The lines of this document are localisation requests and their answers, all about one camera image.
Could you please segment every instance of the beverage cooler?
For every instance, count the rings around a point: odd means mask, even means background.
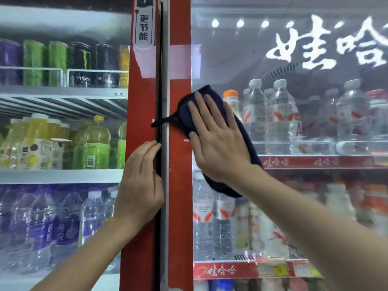
[[[387,8],[387,0],[170,0],[170,113],[210,84],[267,173],[387,237]],[[162,285],[331,290],[253,203],[212,191],[188,139],[169,133]]]
[[[160,6],[0,0],[1,290],[30,290],[90,238],[112,215],[130,153],[158,138]],[[93,290],[151,290],[154,231]]]

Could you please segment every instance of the energy drink can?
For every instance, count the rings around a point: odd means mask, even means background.
[[[53,68],[60,68],[63,70],[63,74],[66,74],[67,70],[67,53],[69,46],[65,43],[58,41],[51,41],[48,46],[48,65]],[[48,85],[50,87],[60,86],[60,72],[49,71],[48,73]]]
[[[0,39],[0,66],[22,66],[22,45],[7,39]],[[22,70],[0,69],[0,84],[15,86],[22,84]]]
[[[34,40],[23,42],[23,66],[42,68],[47,66],[47,47]],[[41,69],[24,70],[23,84],[25,86],[42,86],[47,83],[47,71]]]
[[[120,62],[119,68],[122,71],[129,71],[129,45],[120,46]],[[129,81],[129,73],[120,73],[120,87],[127,88]]]
[[[106,44],[96,45],[96,69],[118,70],[118,52]],[[96,86],[103,88],[117,88],[119,86],[119,73],[97,73]]]
[[[91,55],[92,48],[89,45],[80,42],[71,43],[69,55],[71,68],[92,69]],[[91,87],[92,73],[88,71],[72,71],[69,82],[71,87]]]

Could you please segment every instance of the purple can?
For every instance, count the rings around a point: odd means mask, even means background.
[[[22,45],[7,39],[0,39],[0,66],[22,66]],[[22,70],[0,69],[0,84],[22,85]]]

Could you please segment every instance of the energy saving sign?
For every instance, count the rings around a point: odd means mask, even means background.
[[[133,46],[148,50],[155,40],[155,0],[135,0],[133,27]]]
[[[295,50],[296,42],[303,38],[310,38],[310,43],[305,44],[302,48],[303,57],[308,61],[303,62],[302,67],[304,69],[313,69],[320,67],[320,69],[332,69],[336,66],[337,61],[334,57],[322,58],[321,55],[327,51],[324,47],[326,42],[321,39],[323,35],[331,33],[330,30],[323,28],[323,19],[318,15],[311,15],[312,29],[309,33],[299,35],[298,31],[292,26],[289,27],[290,39],[288,42],[283,42],[276,34],[276,47],[269,50],[266,57],[269,59],[279,59],[291,62],[291,55]],[[368,33],[373,39],[366,42],[360,42],[360,40]],[[346,52],[352,52],[354,49],[358,63],[360,65],[369,64],[372,67],[377,67],[387,63],[387,60],[383,58],[383,50],[381,48],[388,47],[388,38],[381,35],[373,27],[373,18],[369,16],[366,18],[358,33],[348,35],[336,40],[336,52],[340,55]]]

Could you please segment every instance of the ceiling light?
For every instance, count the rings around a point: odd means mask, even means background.
[[[265,29],[267,26],[269,26],[269,21],[263,20],[263,22],[261,23],[261,27]]]
[[[239,21],[237,21],[237,27],[243,27],[244,26],[244,20],[243,19],[239,19]]]
[[[290,27],[293,27],[294,26],[294,22],[292,20],[290,20],[287,24],[286,24],[286,28],[290,28]]]
[[[337,24],[334,26],[334,28],[335,28],[335,29],[340,28],[340,27],[342,27],[344,24],[345,24],[345,23],[344,23],[343,21],[339,21],[339,22],[337,22]]]
[[[220,23],[218,22],[218,20],[214,18],[213,21],[211,22],[211,26],[212,27],[217,27],[219,25],[220,25]]]

